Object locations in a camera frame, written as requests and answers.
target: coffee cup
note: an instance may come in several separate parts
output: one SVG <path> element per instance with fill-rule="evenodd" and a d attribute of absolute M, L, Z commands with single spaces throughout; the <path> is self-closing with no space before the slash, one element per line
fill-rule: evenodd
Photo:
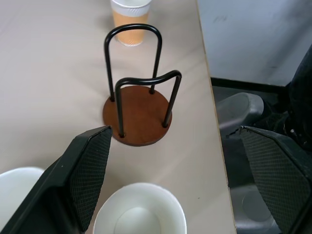
<path fill-rule="evenodd" d="M 111 0 L 115 27 L 130 23 L 147 23 L 152 0 Z M 144 30 L 136 29 L 117 34 L 117 39 L 126 46 L 143 42 Z"/>
<path fill-rule="evenodd" d="M 176 197 L 150 183 L 116 191 L 101 207 L 94 234 L 186 234 L 186 219 Z"/>
<path fill-rule="evenodd" d="M 37 167 L 21 167 L 0 175 L 0 232 L 43 172 Z"/>

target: black pants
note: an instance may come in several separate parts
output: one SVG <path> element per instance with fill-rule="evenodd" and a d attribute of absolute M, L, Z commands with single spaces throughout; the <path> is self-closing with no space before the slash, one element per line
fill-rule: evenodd
<path fill-rule="evenodd" d="M 303 148 L 312 149 L 312 45 L 289 86 L 291 123 Z"/>

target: black baseboard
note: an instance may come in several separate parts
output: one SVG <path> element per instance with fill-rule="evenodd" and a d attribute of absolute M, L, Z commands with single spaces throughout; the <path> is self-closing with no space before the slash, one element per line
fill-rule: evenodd
<path fill-rule="evenodd" d="M 265 93 L 276 93 L 276 94 L 286 94 L 288 92 L 287 86 L 277 86 L 270 84 L 258 84 L 237 80 L 229 80 L 222 78 L 211 77 L 212 86 L 233 88 L 233 89 L 243 89 L 249 91 L 259 91 Z"/>

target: white cup lid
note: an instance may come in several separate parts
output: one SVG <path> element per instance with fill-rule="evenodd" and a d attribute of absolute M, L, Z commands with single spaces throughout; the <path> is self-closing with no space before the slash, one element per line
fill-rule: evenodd
<path fill-rule="evenodd" d="M 152 0 L 112 0 L 121 7 L 141 8 L 151 3 Z"/>

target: wooden base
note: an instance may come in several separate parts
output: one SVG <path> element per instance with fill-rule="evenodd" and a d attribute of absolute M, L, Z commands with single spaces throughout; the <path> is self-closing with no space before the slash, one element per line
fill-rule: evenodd
<path fill-rule="evenodd" d="M 123 124 L 125 137 L 119 136 L 116 101 L 106 100 L 103 108 L 105 125 L 113 128 L 113 137 L 127 145 L 144 146 L 154 144 L 167 133 L 172 120 L 172 114 L 167 128 L 162 127 L 168 108 L 167 99 L 155 90 L 149 93 L 146 86 L 128 86 L 121 90 Z"/>

